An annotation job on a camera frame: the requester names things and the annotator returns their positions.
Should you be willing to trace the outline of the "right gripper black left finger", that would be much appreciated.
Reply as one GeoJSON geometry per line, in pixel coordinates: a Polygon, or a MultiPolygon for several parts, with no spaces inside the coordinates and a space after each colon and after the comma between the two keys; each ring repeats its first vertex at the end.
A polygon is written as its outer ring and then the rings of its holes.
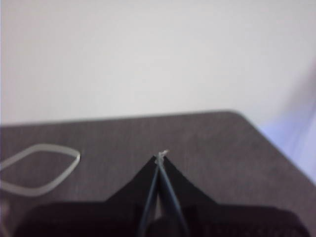
{"type": "Polygon", "coordinates": [[[152,157],[103,201],[56,202],[30,210],[16,237],[135,237],[155,216],[158,171],[152,157]]]}

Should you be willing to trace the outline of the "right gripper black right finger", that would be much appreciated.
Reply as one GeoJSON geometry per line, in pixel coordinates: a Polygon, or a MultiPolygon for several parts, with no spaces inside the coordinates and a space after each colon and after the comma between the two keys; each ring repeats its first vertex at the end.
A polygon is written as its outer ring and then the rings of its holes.
{"type": "Polygon", "coordinates": [[[222,204],[191,183],[167,157],[158,158],[165,211],[188,237],[308,237],[293,212],[255,205],[222,204]]]}

